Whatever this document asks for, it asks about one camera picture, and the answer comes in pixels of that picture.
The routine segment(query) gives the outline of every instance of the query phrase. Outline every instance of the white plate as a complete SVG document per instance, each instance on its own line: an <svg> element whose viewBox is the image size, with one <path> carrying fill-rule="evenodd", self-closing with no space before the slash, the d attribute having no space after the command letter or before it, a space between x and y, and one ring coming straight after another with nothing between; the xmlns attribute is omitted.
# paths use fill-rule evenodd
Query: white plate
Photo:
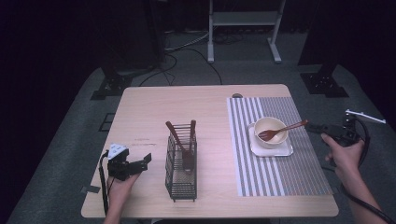
<svg viewBox="0 0 396 224"><path fill-rule="evenodd" d="M293 147L291 146L289 138L279 147L268 149L260 146L256 142L256 138L254 137L254 123L247 126L247 133L250 141L250 150L258 157L289 156L293 153Z"/></svg>

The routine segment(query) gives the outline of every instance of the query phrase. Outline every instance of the dark background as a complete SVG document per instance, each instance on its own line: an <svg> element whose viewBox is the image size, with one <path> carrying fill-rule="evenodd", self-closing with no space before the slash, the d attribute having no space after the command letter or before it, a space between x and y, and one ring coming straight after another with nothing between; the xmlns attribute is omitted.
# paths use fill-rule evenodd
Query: dark background
<svg viewBox="0 0 396 224"><path fill-rule="evenodd" d="M178 32L186 28L207 29L207 2L192 1L186 5L186 1L169 0L160 3L157 28ZM258 4L263 9L277 7L276 3L265 5L263 1L237 2L216 1L215 9L253 10ZM395 36L396 20L392 15L395 4L390 0L347 3L323 0L321 5L310 0L296 2L286 4L281 32L310 29L300 64L323 63L322 56L329 52L328 45L323 43L336 46L340 64L358 78L367 95L394 127L395 109L390 105L393 105L395 87L396 50L391 39ZM130 9L131 15L145 11L137 7L117 9L105 0L54 0L41 4L3 0L0 3L1 195L4 202L0 222L7 220L23 194L90 73L106 62L146 67L155 66L161 60L161 55L156 55L158 39L155 43L142 44L147 38L141 31L148 28L133 23L136 18L128 16L125 9ZM129 21L131 27L139 27L140 32L130 27L130 33L125 34L126 24L114 26L116 20L123 19ZM134 37L130 38L131 42L123 39L128 35ZM129 47L117 43L126 43ZM142 51L148 52L143 62L135 57Z"/></svg>

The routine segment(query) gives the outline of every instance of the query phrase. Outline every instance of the placemat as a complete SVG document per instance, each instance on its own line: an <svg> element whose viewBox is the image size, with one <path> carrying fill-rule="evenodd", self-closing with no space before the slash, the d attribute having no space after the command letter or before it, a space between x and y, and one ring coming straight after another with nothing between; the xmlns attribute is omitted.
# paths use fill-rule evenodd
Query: placemat
<svg viewBox="0 0 396 224"><path fill-rule="evenodd" d="M291 97L227 98L227 106L239 196L332 194L304 128L290 130L290 156L261 158L249 148L248 125L257 119L301 121Z"/></svg>

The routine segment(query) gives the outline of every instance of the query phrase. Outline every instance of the bowl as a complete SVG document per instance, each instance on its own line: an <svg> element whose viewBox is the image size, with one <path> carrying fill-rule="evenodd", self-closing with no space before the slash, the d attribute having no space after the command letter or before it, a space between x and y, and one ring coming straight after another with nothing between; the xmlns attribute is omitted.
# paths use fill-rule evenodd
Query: bowl
<svg viewBox="0 0 396 224"><path fill-rule="evenodd" d="M258 119L254 123L254 135L255 139L259 143L260 146L265 147L265 148L276 148L279 147L283 142L288 139L289 132L284 131L280 132L277 135L275 135L271 140L269 141L264 141L260 139L259 133L265 131L265 130L279 130L282 128L285 128L286 125L283 123L281 120L272 118L272 117L265 117L262 119Z"/></svg>

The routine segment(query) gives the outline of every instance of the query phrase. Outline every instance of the black wire rack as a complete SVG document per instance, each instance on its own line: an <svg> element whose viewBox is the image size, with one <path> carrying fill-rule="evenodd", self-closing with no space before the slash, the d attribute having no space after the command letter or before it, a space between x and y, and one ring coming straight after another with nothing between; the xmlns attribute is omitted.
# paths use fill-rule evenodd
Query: black wire rack
<svg viewBox="0 0 396 224"><path fill-rule="evenodd" d="M174 200L193 200L197 198L197 142L196 136L190 137L190 124L174 125L182 146L170 133L166 152L165 186Z"/></svg>

